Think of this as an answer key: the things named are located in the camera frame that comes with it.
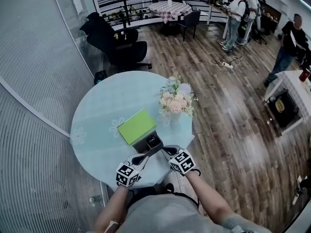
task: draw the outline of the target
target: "black office chair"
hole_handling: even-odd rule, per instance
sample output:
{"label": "black office chair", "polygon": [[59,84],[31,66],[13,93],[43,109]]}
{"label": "black office chair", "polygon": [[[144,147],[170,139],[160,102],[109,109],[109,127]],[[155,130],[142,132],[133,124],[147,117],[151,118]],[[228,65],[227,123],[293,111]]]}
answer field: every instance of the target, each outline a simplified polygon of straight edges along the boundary
{"label": "black office chair", "polygon": [[118,67],[119,71],[130,71],[137,67],[148,66],[151,63],[138,63],[147,54],[147,43],[138,41],[131,45],[117,46],[113,35],[103,32],[93,32],[86,38],[87,42],[103,51],[109,59],[110,64]]}
{"label": "black office chair", "polygon": [[195,37],[196,25],[198,25],[200,22],[200,14],[201,14],[201,11],[192,11],[190,14],[184,16],[183,21],[177,23],[180,26],[184,27],[183,41],[185,41],[185,33],[186,33],[187,27],[193,27],[194,26],[193,38]]}
{"label": "black office chair", "polygon": [[93,12],[87,16],[87,21],[80,30],[83,30],[87,35],[91,31],[101,31],[104,33],[111,33],[111,34],[118,34],[118,40],[116,41],[116,44],[118,46],[126,45],[126,44],[132,44],[138,40],[138,31],[136,29],[133,29],[133,27],[129,30],[127,30],[125,27],[120,30],[114,30],[109,23],[107,23],[97,12]]}

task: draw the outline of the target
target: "black backpack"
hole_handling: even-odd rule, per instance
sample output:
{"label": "black backpack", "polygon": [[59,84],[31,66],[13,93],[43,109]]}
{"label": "black backpack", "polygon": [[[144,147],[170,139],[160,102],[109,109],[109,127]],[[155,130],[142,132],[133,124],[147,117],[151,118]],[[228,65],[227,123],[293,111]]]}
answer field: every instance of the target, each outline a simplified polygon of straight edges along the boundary
{"label": "black backpack", "polygon": [[247,2],[245,2],[245,12],[244,12],[244,15],[242,16],[241,18],[241,25],[245,25],[247,22],[248,22],[248,17],[249,17],[249,14],[250,14],[250,10],[249,10],[249,7],[248,7],[248,4]]}

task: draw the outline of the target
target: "round table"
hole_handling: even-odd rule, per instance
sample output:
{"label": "round table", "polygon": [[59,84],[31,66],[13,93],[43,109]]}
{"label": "round table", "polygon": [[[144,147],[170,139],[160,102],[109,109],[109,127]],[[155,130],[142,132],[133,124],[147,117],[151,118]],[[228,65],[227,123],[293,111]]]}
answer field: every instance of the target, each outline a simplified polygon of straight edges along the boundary
{"label": "round table", "polygon": [[[117,127],[141,109],[157,120],[155,130],[164,145],[186,148],[194,138],[191,116],[182,114],[179,122],[172,124],[169,116],[160,113],[158,94],[166,80],[144,71],[113,75],[89,90],[75,111],[70,133],[74,153],[89,174],[113,190],[117,188],[116,168],[137,154]],[[149,158],[134,188],[160,183],[169,172],[170,166],[159,151]]]}
{"label": "round table", "polygon": [[181,2],[172,2],[172,5],[169,6],[167,1],[156,2],[149,6],[150,12],[154,16],[161,17],[164,25],[161,28],[161,33],[165,35],[177,35],[180,33],[179,27],[170,27],[169,21],[173,21],[175,18],[181,15],[187,15],[192,11],[191,6],[181,3]]}

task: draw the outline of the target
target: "white t-shirt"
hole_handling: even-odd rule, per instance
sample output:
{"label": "white t-shirt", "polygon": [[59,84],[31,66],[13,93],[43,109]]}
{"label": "white t-shirt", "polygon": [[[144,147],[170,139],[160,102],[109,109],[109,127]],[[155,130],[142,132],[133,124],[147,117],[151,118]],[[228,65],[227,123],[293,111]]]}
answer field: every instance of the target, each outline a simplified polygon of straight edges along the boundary
{"label": "white t-shirt", "polygon": [[[256,0],[246,0],[247,4],[248,4],[248,8],[250,9],[257,9],[257,2]],[[256,13],[254,11],[251,11],[249,13],[249,18],[250,19],[255,19],[256,17]]]}
{"label": "white t-shirt", "polygon": [[241,21],[241,17],[244,15],[244,12],[245,12],[245,7],[246,7],[246,5],[245,5],[245,2],[243,0],[233,0],[232,3],[230,3],[231,11],[238,13],[239,16],[233,15],[233,14],[231,14],[231,16],[234,19],[236,19],[237,21]]}

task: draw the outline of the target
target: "power strip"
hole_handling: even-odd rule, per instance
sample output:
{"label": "power strip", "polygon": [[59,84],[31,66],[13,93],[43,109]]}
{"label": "power strip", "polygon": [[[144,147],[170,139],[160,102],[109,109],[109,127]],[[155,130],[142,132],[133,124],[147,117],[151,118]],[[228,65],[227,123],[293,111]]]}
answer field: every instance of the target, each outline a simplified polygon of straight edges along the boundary
{"label": "power strip", "polygon": [[226,62],[223,62],[224,67],[229,68],[229,69],[233,69],[233,65],[229,65]]}

